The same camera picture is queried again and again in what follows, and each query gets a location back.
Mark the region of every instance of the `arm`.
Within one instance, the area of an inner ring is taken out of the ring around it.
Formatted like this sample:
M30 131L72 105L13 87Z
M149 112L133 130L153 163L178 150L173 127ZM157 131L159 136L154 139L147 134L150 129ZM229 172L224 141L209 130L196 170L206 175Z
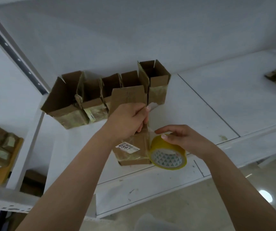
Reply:
M115 142L148 121L143 103L120 105L39 199L17 231L79 230Z
M169 125L155 131L172 144L204 160L236 230L276 230L276 210L259 194L215 144L187 125Z

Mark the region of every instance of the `floor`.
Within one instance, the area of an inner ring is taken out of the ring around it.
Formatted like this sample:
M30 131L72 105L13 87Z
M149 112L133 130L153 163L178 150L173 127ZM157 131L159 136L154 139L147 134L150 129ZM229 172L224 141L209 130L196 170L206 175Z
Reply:
M262 169L254 163L241 171L257 190L271 194L271 204L276 209L276 161ZM175 223L184 230L234 230L213 179L113 214L109 224L84 221L80 230L133 230L136 221L145 213Z

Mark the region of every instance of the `tape roll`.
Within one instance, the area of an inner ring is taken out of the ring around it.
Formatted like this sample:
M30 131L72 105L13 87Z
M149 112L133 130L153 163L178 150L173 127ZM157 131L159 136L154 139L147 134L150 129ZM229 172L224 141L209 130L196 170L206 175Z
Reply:
M167 143L161 136L152 140L148 156L154 165L163 169L176 170L187 164L186 151L179 145Z

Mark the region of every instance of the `right hand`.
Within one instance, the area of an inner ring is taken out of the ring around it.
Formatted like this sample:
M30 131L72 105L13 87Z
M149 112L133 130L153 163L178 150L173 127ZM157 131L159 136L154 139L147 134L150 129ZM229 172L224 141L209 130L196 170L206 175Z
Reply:
M172 133L170 135L165 135L163 134L165 132ZM221 151L219 147L188 125L168 125L157 129L155 133L162 134L161 137L166 142L179 145L200 159L204 159L209 155Z

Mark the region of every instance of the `hand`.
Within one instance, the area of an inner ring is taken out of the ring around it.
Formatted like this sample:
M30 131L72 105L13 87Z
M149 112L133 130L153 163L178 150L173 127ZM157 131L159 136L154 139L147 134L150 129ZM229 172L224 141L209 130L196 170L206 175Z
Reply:
M103 126L105 131L115 135L118 140L126 139L140 132L148 123L150 108L144 103L121 104Z
M156 134L162 134L163 140L171 144L176 144L184 148L189 153L204 159L210 154L221 151L219 147L209 141L207 138L194 131L188 125L168 125L155 131Z

